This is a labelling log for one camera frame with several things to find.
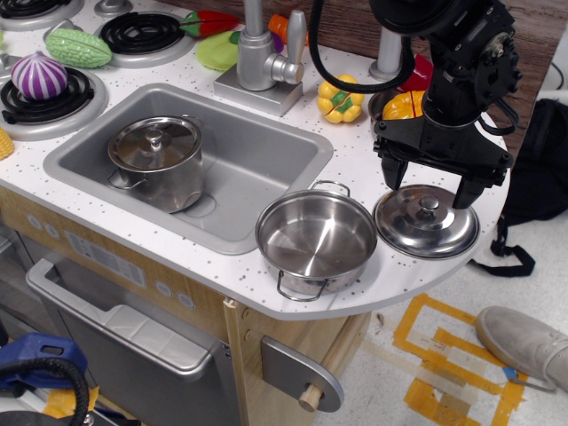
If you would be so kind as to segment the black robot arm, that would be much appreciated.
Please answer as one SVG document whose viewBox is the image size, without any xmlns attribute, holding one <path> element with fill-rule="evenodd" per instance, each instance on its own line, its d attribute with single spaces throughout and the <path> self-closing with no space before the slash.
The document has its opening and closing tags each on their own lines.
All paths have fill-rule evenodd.
<svg viewBox="0 0 568 426">
<path fill-rule="evenodd" d="M 466 209 L 514 163 L 486 138 L 514 132 L 519 120 L 503 99 L 522 77 L 514 19 L 500 1 L 373 1 L 371 9 L 384 28 L 427 40 L 433 64 L 422 115 L 375 125 L 385 183 L 398 190 L 410 162 L 454 173 L 453 206 Z"/>
</svg>

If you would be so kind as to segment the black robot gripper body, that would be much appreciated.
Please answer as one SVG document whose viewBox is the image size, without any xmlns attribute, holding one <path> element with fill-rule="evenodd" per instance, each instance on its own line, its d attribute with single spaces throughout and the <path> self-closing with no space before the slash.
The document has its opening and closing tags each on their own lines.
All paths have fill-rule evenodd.
<svg viewBox="0 0 568 426">
<path fill-rule="evenodd" d="M 426 115 L 414 119 L 384 120 L 375 124 L 374 150 L 409 163 L 454 175 L 503 179 L 513 156 L 470 123 L 447 127 Z"/>
</svg>

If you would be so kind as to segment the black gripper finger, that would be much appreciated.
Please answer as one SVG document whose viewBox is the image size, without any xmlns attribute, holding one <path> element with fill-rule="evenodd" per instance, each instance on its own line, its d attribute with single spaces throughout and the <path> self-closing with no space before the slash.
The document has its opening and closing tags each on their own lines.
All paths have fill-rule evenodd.
<svg viewBox="0 0 568 426">
<path fill-rule="evenodd" d="M 486 182 L 481 177 L 462 176 L 453 201 L 454 209 L 468 209 L 483 193 Z"/>
<path fill-rule="evenodd" d="M 391 158 L 388 155 L 382 157 L 382 169 L 385 184 L 392 190 L 397 191 L 406 174 L 408 162 Z"/>
</svg>

